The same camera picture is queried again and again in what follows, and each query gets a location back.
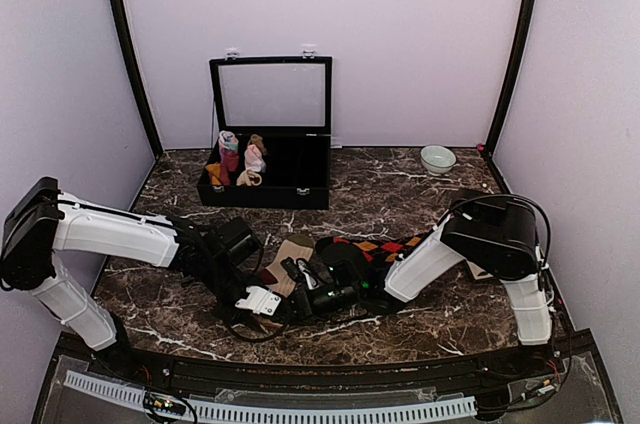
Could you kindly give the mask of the striped beige maroon sock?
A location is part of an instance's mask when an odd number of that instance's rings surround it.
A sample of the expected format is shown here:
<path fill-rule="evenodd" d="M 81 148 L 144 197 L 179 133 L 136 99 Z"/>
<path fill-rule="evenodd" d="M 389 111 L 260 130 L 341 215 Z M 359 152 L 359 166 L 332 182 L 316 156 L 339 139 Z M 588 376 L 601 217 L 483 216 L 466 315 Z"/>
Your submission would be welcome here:
<path fill-rule="evenodd" d="M 274 260 L 258 272 L 259 280 L 291 307 L 291 322 L 300 322 L 313 315 L 303 276 L 295 264 L 304 258 L 310 264 L 314 254 L 314 241 L 305 235 L 287 237 L 280 245 Z"/>

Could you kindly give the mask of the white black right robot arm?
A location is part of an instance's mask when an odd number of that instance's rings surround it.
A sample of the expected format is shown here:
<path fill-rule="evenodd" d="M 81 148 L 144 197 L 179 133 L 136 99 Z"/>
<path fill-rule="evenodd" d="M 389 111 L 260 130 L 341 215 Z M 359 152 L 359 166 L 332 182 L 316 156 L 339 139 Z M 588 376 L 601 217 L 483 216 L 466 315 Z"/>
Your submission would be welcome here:
<path fill-rule="evenodd" d="M 306 258 L 284 262 L 296 284 L 289 297 L 294 317 L 324 318 L 354 304 L 374 315 L 395 314 L 465 261 L 504 285 L 523 345 L 511 354 L 510 368 L 530 378 L 547 364 L 553 333 L 553 299 L 545 282 L 551 240 L 538 235 L 540 226 L 549 225 L 529 198 L 461 189 L 425 233 L 395 241 L 322 238 L 314 251 L 327 279 Z"/>

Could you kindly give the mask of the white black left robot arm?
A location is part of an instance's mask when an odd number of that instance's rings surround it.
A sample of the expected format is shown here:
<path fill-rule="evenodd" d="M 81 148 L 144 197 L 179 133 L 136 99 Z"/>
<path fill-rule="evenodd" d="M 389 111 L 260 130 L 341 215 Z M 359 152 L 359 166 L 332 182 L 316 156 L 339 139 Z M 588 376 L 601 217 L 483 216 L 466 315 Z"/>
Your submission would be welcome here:
<path fill-rule="evenodd" d="M 238 265 L 261 243 L 241 218 L 221 227 L 179 217 L 140 215 L 81 200 L 40 179 L 5 220 L 1 286 L 27 291 L 95 350 L 120 380 L 141 371 L 140 356 L 126 334 L 65 269 L 59 252 L 85 251 L 146 262 L 203 283 L 225 319 L 253 313 L 271 316 L 278 295 L 245 277 Z"/>

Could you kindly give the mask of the black argyle orange red sock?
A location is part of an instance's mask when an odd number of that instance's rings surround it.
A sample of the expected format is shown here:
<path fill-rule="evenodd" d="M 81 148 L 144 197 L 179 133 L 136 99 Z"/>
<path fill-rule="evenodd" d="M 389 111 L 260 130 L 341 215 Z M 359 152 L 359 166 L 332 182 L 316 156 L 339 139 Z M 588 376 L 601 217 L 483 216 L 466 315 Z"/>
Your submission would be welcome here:
<path fill-rule="evenodd" d="M 399 255 L 406 257 L 421 244 L 429 232 L 405 236 L 395 240 L 345 239 L 343 237 L 324 237 L 315 243 L 315 251 L 320 254 L 334 244 L 346 244 L 357 248 L 369 264 L 376 267 L 389 267 Z"/>

